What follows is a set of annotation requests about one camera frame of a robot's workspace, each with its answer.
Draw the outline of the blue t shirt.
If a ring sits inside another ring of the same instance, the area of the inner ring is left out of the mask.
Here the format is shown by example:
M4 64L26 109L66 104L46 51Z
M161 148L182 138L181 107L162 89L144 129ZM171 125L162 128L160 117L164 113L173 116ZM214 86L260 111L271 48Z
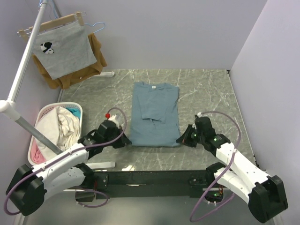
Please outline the blue t shirt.
M134 84L129 137L133 146L179 146L178 97L179 88L169 83Z

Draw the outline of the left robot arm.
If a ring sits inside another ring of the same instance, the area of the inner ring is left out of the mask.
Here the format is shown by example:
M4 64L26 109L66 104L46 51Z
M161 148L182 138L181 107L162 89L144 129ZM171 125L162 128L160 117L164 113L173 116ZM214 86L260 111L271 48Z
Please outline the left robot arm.
M11 201L18 212L28 216L35 212L46 199L69 188L96 192L97 177L85 161L101 153L103 148L121 148L130 144L125 128L110 120L103 121L98 129L81 137L78 143L53 159L37 166L22 165L15 172L6 191L4 211Z

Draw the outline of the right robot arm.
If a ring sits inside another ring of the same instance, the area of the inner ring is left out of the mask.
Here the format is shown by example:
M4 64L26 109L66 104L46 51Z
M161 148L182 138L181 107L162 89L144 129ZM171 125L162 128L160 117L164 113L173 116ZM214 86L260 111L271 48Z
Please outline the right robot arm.
M205 150L219 159L206 168L208 188L218 185L231 190L247 203L256 220L265 223L284 210L288 202L283 181L270 176L251 163L223 134L217 134L210 118L195 115L184 134L176 141L188 147L201 144Z

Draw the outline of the teal garment in basket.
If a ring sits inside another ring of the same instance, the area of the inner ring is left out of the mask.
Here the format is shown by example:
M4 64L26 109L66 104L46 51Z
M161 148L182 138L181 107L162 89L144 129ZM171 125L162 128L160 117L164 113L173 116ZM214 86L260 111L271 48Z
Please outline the teal garment in basket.
M69 110L75 117L80 118L81 116L81 111L77 108L70 108L70 107L66 107L67 110Z

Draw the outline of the white perforated laundry basket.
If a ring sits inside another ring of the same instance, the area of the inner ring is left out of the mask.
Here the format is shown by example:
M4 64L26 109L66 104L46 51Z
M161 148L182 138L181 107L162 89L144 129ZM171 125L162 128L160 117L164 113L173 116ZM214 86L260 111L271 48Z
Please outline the white perforated laundry basket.
M79 133L78 133L78 138L81 136L81 133L82 133L82 119L83 119L83 110L82 110L82 107L78 104L78 103L75 103L75 102L62 102L62 103L54 103L54 104L49 104L45 107L43 107L40 112L38 113L38 116L37 116L37 119L36 119L36 123L35 123L35 127L36 125L39 123L39 121L41 119L43 119L48 113L50 113L55 107L57 106L60 106L62 108L65 108L66 107L70 107L70 108L77 108L81 111L81 116L80 118L76 117L79 121ZM31 137L31 140L30 140L30 147L29 147L29 151L28 151L28 161L31 165L36 165L35 163L32 162L31 158L30 158L30 150L31 150L31 146L32 146L32 142L33 142L33 139L35 139L35 137Z

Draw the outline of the black mounting beam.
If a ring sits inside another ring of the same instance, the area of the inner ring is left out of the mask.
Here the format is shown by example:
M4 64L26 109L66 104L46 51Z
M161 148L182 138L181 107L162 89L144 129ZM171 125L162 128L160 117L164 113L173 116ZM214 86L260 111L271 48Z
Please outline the black mounting beam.
M96 189L110 198L189 196L199 198L212 182L205 170L182 171L113 171L95 172L83 184L73 185Z

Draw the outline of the brown hanging shirt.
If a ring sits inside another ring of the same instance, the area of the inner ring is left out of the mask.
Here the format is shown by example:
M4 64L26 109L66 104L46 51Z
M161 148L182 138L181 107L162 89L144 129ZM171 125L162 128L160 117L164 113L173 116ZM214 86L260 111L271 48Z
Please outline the brown hanging shirt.
M103 57L100 50L102 45L100 41L97 40L94 33L90 33L88 35L88 39L97 62L81 70L75 71L54 80L50 77L38 58L34 54L32 55L33 62L37 66L39 73L43 76L50 89L61 88L65 90L70 88L70 86L80 83L94 75L101 74L103 68L107 66L105 58Z

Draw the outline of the pink garment in basket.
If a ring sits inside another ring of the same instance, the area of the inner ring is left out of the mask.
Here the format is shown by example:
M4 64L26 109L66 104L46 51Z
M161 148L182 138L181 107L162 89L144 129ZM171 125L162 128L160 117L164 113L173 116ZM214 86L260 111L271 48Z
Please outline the pink garment in basket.
M31 150L30 150L30 158L31 158L32 162L35 164L44 163L46 161L46 159L42 155L41 151L39 150L35 139L33 139L33 142L32 142L32 146L31 146Z

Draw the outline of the grey panda t shirt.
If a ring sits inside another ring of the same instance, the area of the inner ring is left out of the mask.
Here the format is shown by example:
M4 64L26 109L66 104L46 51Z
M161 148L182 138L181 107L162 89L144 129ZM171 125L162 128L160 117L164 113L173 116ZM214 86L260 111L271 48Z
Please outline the grey panda t shirt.
M97 62L88 34L79 22L39 34L32 52L52 79Z

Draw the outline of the white clothes rack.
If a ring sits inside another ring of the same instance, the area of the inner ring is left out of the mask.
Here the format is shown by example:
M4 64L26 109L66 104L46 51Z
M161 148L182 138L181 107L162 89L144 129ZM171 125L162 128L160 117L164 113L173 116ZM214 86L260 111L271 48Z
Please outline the white clothes rack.
M38 14L33 25L32 33L29 37L29 40L26 44L24 53L21 58L21 62L18 66L12 87L10 89L9 95L6 100L0 101L0 112L4 114L6 117L10 118L14 122L16 122L19 126L21 126L24 130L28 131L33 137L37 138L40 142L42 142L45 146L50 148L54 153L60 154L61 150L57 146L55 146L50 140L48 140L43 134L41 134L38 130L36 130L26 119L24 119L21 114L15 109L15 101L17 99L27 65L29 63L32 50L38 36L38 31L40 25L43 23L43 17L46 12L47 6L53 6L55 11L57 12L58 18L62 17L55 1L53 0L41 0L38 5Z

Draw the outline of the wooden clip hanger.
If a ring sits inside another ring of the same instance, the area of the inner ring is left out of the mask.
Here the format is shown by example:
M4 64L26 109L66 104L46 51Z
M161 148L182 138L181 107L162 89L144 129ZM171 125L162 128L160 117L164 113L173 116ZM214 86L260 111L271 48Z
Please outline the wooden clip hanger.
M64 26L64 25L67 25L67 24L70 24L70 23L73 23L76 21L78 21L79 24L81 26L83 26L84 25L84 20L83 20L84 16L86 16L86 12L78 11L73 14L69 14L69 15L54 19L54 20L44 22L40 25L38 33L43 33L43 32L49 31L49 30L53 30L58 27L61 27L61 26ZM19 30L17 32L17 35L19 37L21 37L25 42L28 42L29 37L32 33L32 30L33 30L33 26L29 27L27 29L24 29L24 30Z

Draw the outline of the aluminium rail frame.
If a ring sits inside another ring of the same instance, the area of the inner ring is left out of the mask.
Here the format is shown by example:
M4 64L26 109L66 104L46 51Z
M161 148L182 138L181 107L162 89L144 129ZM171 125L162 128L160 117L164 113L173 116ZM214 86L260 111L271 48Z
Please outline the aluminium rail frame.
M45 200L66 190L83 189L98 198L110 197L200 197L208 187L224 186L244 200L251 214L261 223L269 221L288 207L285 189L278 176L255 168L245 178L233 169L216 163L206 170L94 172L86 165L72 167L56 178L20 167L6 193L25 216L35 212Z

